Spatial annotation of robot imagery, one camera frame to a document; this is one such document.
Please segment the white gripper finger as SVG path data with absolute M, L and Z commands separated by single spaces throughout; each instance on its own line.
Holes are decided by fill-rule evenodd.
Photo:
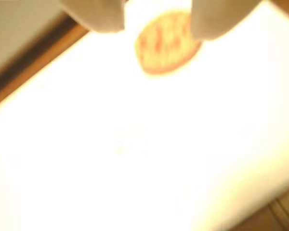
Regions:
M 259 0 L 193 0 L 191 32 L 195 39 L 216 39 L 240 23 Z
M 125 28 L 124 0 L 61 0 L 60 5 L 89 31 L 117 33 Z

